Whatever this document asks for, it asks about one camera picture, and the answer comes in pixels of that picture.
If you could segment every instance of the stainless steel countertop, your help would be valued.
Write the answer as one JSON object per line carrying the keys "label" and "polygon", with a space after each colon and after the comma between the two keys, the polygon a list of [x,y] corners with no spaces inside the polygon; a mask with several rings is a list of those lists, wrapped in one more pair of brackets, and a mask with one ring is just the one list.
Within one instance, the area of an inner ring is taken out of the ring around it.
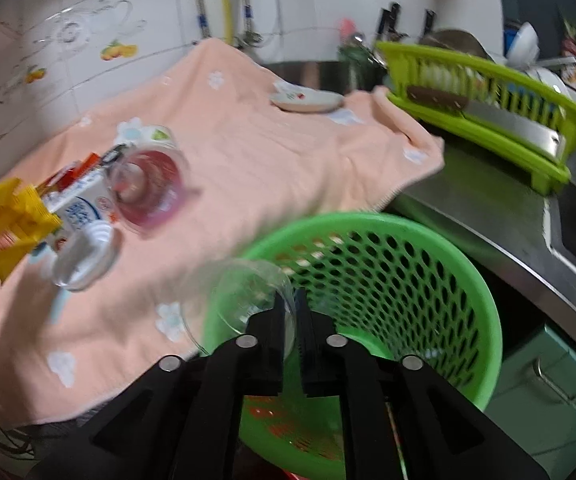
{"label": "stainless steel countertop", "polygon": [[[386,210],[444,235],[576,342],[576,272],[553,254],[545,238],[549,222],[552,236],[559,236],[556,197],[543,198],[476,150],[452,139],[445,168],[407,188]],[[545,208],[552,210],[546,227]]]}

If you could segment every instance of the drawer handle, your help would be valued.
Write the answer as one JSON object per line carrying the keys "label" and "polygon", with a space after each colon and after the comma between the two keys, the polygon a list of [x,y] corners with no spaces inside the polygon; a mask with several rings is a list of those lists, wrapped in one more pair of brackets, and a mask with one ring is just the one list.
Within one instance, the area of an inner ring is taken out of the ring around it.
{"label": "drawer handle", "polygon": [[545,373],[542,371],[542,358],[537,357],[532,362],[532,370],[534,370],[535,375],[548,386],[553,392],[557,394],[559,399],[563,400],[567,405],[573,408],[576,411],[576,403],[575,399],[576,396],[569,396],[564,390],[562,390],[559,386],[557,386],[551,378],[549,378]]}

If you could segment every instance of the yellow plastic bag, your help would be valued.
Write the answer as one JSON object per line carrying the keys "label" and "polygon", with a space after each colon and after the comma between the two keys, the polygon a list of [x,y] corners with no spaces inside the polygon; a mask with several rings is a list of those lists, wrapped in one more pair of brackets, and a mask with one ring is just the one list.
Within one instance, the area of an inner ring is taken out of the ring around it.
{"label": "yellow plastic bag", "polygon": [[61,225],[48,211],[33,186],[14,193],[21,183],[12,178],[0,183],[0,280],[47,235]]}

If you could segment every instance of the metal screw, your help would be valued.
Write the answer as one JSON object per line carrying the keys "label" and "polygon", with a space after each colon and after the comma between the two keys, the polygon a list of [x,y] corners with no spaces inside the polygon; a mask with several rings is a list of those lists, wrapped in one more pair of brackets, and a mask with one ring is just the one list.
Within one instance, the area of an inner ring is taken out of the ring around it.
{"label": "metal screw", "polygon": [[252,348],[258,343],[258,340],[255,336],[244,334],[237,337],[237,346],[239,348]]}
{"label": "metal screw", "polygon": [[164,372],[177,370],[181,366],[181,360],[176,355],[167,355],[159,361],[159,368]]}
{"label": "metal screw", "polygon": [[401,364],[408,370],[420,370],[423,366],[423,361],[416,355],[407,355],[401,360]]}
{"label": "metal screw", "polygon": [[325,339],[325,342],[328,343],[330,346],[334,346],[335,348],[341,348],[342,346],[345,346],[346,343],[348,343],[348,339],[346,339],[340,334],[333,334],[329,335]]}

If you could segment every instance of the yellow hose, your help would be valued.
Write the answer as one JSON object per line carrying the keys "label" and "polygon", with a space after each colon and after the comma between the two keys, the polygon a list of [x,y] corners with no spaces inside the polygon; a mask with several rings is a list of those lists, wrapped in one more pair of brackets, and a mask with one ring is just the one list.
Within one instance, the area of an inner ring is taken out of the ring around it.
{"label": "yellow hose", "polygon": [[226,43],[233,44],[235,38],[235,30],[232,24],[232,12],[230,10],[230,0],[221,0],[223,4],[223,26]]}

